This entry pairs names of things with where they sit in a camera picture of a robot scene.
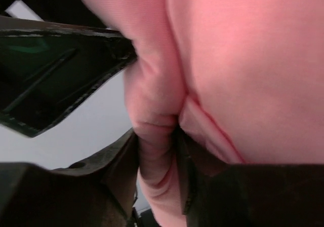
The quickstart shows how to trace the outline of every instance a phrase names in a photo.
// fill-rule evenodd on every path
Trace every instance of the wrinkled fabric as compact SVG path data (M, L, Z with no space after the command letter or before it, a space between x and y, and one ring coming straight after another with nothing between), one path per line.
M125 102L141 187L186 226L170 134L226 163L324 163L324 0L84 0L133 41Z

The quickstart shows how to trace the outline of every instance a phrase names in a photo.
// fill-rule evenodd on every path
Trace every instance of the pink cloth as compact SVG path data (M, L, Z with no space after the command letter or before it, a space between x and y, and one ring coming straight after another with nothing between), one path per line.
M324 163L324 0L85 0L134 41L126 105L157 221L185 226L170 133L227 163Z

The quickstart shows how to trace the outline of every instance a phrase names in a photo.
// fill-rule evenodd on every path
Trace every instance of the pink fabric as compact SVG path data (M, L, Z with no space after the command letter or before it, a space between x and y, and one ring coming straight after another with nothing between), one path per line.
M85 0L134 41L126 105L157 221L185 226L170 133L227 163L324 163L324 0Z

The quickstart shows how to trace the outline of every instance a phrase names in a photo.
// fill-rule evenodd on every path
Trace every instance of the gray surface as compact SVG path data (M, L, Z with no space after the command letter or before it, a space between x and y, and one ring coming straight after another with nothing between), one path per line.
M16 17L37 20L21 3L10 11ZM68 167L111 144L131 126L124 106L120 73L61 124L36 138L27 138L0 126L0 162L31 162L48 169ZM148 207L139 189L136 208L141 211Z

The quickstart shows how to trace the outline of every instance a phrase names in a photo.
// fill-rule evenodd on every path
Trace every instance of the pink garment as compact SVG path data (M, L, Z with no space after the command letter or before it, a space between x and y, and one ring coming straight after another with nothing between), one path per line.
M186 226L170 134L227 163L324 163L324 0L85 0L134 41L126 105L163 227Z

